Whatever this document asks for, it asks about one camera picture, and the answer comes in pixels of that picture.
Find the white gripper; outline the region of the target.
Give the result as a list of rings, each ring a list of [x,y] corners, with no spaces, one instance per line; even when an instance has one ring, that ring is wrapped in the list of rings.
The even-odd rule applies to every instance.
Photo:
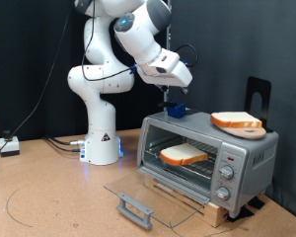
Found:
[[[187,95],[187,86],[192,80],[192,75],[181,61],[173,69],[153,63],[137,65],[137,72],[145,83],[158,85],[162,92],[167,92],[168,86],[176,86],[182,87],[183,94]]]

